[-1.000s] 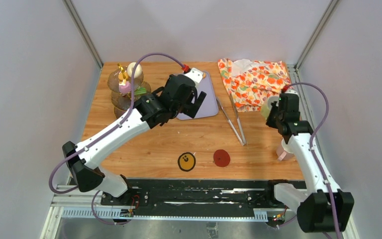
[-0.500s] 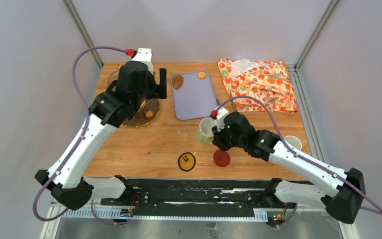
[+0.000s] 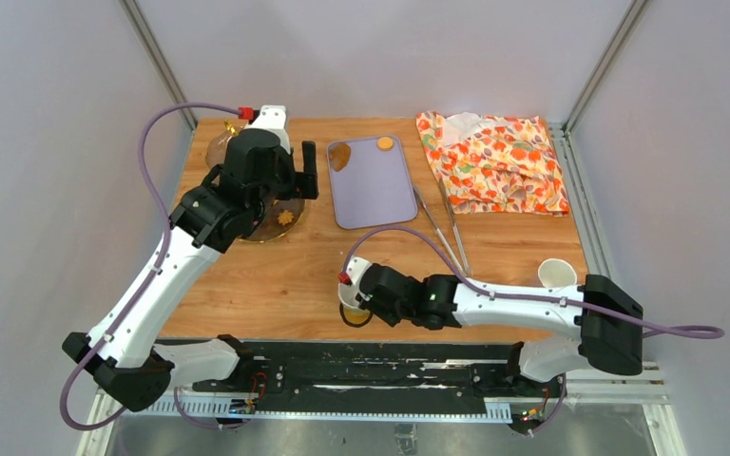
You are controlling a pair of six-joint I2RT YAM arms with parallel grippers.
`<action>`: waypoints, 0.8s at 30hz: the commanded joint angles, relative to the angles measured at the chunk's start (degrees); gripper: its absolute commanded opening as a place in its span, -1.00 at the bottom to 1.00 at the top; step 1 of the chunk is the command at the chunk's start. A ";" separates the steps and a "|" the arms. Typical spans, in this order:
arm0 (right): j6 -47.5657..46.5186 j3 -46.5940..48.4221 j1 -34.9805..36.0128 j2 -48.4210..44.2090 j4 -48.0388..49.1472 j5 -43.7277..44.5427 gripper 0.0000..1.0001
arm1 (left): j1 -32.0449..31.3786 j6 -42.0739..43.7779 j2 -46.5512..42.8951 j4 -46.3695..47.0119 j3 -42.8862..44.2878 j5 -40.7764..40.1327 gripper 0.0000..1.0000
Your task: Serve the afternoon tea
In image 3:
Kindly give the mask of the three-tier glass cake stand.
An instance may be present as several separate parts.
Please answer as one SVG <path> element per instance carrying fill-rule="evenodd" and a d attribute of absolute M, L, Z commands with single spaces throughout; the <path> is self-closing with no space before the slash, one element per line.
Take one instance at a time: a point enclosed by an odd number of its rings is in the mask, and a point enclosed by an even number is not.
<path fill-rule="evenodd" d="M 230 120 L 224 120 L 223 131 L 212 139 L 206 147 L 205 164 L 208 168 L 221 164 L 225 157 L 225 151 L 229 141 L 236 137 L 239 131 Z M 276 238 L 284 237 L 300 221 L 306 207 L 304 199 L 273 200 L 267 210 L 260 227 L 245 240 L 249 242 L 267 242 Z M 288 226 L 281 226 L 277 222 L 278 213 L 282 210 L 289 210 L 295 214 L 295 220 Z"/>

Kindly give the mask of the small orange shell cookie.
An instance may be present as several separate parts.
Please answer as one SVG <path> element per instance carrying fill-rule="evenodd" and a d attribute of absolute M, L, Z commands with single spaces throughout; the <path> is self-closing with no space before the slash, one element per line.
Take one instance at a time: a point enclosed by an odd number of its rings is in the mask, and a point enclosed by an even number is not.
<path fill-rule="evenodd" d="M 278 213 L 277 222 L 281 226 L 288 226 L 295 220 L 295 214 L 289 210 L 282 210 Z"/>

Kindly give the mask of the pink mug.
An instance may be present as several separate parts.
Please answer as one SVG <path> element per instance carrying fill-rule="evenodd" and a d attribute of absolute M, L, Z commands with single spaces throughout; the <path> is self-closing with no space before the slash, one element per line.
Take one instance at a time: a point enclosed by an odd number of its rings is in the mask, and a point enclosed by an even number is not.
<path fill-rule="evenodd" d="M 560 258 L 547 258 L 537 269 L 537 276 L 543 287 L 563 288 L 578 283 L 578 276 L 573 266 Z"/>

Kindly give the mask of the light green mug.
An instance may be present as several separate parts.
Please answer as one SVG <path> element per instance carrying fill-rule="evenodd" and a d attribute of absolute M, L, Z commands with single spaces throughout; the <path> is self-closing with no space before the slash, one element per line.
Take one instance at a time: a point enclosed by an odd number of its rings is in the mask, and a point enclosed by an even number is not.
<path fill-rule="evenodd" d="M 359 289 L 355 284 L 339 283 L 337 295 L 343 310 L 348 314 L 367 315 L 369 311 L 360 307 Z"/>

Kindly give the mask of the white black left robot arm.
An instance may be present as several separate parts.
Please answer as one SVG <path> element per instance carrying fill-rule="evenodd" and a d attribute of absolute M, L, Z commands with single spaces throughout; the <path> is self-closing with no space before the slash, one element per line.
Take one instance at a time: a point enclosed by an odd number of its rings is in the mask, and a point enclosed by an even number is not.
<path fill-rule="evenodd" d="M 249 238 L 276 200 L 318 196 L 317 146 L 301 144 L 297 171 L 283 134 L 247 128 L 230 139 L 224 159 L 182 195 L 167 218 L 159 247 L 128 291 L 89 332 L 73 332 L 64 352 L 95 383 L 130 411 L 147 409 L 166 392 L 218 380 L 241 392 L 253 380 L 249 351 L 219 335 L 184 345 L 158 343 L 166 321 L 185 295 L 239 238 Z"/>

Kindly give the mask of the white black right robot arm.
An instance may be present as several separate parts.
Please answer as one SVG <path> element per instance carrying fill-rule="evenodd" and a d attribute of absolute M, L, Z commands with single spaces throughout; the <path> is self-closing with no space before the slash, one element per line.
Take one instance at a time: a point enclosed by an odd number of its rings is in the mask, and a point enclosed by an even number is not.
<path fill-rule="evenodd" d="M 549 332 L 547 339 L 513 346 L 505 380 L 517 395 L 569 371 L 633 376 L 643 370 L 643 330 L 636 323 L 643 308 L 604 275 L 587 275 L 582 285 L 519 287 L 458 275 L 416 279 L 356 257 L 338 279 L 343 308 L 390 326 L 407 320 L 431 331 L 508 326 Z"/>

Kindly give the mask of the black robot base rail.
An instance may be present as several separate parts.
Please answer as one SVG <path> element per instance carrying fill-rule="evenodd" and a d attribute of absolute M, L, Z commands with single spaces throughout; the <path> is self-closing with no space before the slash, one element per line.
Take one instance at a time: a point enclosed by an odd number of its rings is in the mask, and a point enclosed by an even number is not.
<path fill-rule="evenodd" d="M 237 416 L 494 421 L 528 433 L 562 405 L 565 381 L 523 378 L 517 353 L 503 344 L 247 341 L 228 378 L 191 389 L 225 395 Z"/>

